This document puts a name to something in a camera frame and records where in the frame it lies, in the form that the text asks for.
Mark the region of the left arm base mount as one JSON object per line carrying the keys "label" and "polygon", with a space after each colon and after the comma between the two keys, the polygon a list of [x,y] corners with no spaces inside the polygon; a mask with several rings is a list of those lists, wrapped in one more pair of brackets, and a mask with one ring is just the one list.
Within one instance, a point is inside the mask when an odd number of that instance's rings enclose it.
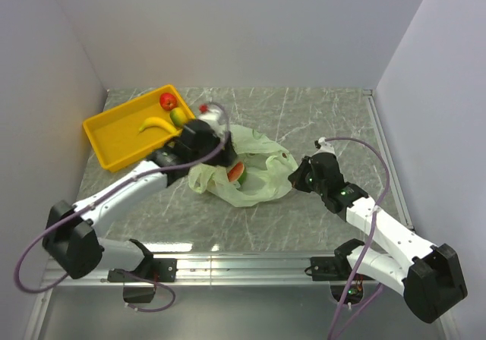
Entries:
{"label": "left arm base mount", "polygon": [[160,285],[175,281],[176,272],[177,259],[153,257],[144,259],[133,271],[110,269],[107,282],[123,284],[122,296],[127,304],[150,304]]}

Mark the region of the yellow toy banana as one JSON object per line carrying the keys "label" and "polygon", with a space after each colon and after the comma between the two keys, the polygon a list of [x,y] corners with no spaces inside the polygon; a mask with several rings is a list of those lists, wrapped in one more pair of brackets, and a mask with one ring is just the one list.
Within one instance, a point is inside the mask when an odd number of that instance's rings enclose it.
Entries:
{"label": "yellow toy banana", "polygon": [[168,132],[169,134],[175,134],[178,129],[171,123],[167,122],[163,118],[159,117],[150,117],[146,118],[141,126],[139,127],[138,131],[143,132],[148,128],[162,128],[164,131]]}

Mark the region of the watermelon slice toy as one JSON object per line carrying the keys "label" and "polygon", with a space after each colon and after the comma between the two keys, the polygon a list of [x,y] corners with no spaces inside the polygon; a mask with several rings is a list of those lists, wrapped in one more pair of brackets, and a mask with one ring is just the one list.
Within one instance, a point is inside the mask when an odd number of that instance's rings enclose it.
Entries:
{"label": "watermelon slice toy", "polygon": [[247,177],[247,169],[243,162],[237,162],[228,172],[227,178],[230,183],[238,182],[243,184]]}

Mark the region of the red toy fruit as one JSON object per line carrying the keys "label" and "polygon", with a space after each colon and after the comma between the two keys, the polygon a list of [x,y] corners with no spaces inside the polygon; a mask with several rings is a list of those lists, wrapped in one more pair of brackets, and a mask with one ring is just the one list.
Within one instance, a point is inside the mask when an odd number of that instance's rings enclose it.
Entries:
{"label": "red toy fruit", "polygon": [[177,98],[171,93],[162,93],[159,97],[159,104],[167,112],[178,107]]}

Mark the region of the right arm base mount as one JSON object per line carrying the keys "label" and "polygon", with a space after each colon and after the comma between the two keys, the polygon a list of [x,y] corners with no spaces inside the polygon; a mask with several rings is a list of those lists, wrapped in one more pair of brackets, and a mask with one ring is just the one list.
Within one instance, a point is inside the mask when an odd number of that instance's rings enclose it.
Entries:
{"label": "right arm base mount", "polygon": [[[352,271],[351,266],[338,257],[312,257],[310,266],[304,273],[311,277],[313,282],[330,282],[330,292],[332,297],[339,302],[349,274]],[[344,304],[354,306],[359,304],[364,298],[364,276],[355,274],[354,279],[347,291]]]}

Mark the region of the yellow toy fruit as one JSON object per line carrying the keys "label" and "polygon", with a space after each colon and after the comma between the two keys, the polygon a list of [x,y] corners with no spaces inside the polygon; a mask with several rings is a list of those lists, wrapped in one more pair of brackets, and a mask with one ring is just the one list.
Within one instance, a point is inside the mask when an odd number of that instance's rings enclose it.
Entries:
{"label": "yellow toy fruit", "polygon": [[179,107],[173,108],[169,113],[169,117],[177,128],[182,128],[189,121],[189,117],[185,114],[185,111]]}

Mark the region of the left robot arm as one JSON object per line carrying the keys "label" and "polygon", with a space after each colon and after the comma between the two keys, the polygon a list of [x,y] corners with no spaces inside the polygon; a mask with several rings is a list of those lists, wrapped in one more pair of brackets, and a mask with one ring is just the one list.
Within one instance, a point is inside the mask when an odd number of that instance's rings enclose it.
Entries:
{"label": "left robot arm", "polygon": [[43,248],[72,279],[107,268],[143,281],[152,275],[153,253],[135,239],[104,239],[111,224],[147,196],[187,176],[191,167],[206,163],[228,168],[236,157],[227,124],[191,120],[114,184],[73,205],[54,205]]}

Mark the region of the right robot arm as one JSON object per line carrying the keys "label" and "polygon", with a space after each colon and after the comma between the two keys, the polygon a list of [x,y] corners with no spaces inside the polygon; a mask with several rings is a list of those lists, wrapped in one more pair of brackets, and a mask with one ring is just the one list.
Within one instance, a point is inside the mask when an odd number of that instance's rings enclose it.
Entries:
{"label": "right robot arm", "polygon": [[345,181],[332,153],[303,158],[289,176],[296,190],[320,196],[324,206],[346,223],[370,235],[383,250],[364,249],[351,240],[335,251],[337,275],[350,279],[360,273],[403,296],[412,313],[432,323],[468,295],[457,252],[437,246],[410,231],[376,206],[359,186]]}

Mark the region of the green plastic bag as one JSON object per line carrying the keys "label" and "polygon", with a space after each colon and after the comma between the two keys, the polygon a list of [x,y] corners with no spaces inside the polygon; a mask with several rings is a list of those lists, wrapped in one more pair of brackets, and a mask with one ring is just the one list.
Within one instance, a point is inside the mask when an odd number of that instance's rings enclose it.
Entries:
{"label": "green plastic bag", "polygon": [[232,167],[199,164],[189,172],[189,187],[198,194],[210,192],[234,207],[249,207],[284,197],[292,189],[288,176],[297,169],[292,154],[249,127],[233,124],[230,130],[237,162],[243,162],[247,169],[245,182],[228,181],[227,172]]}

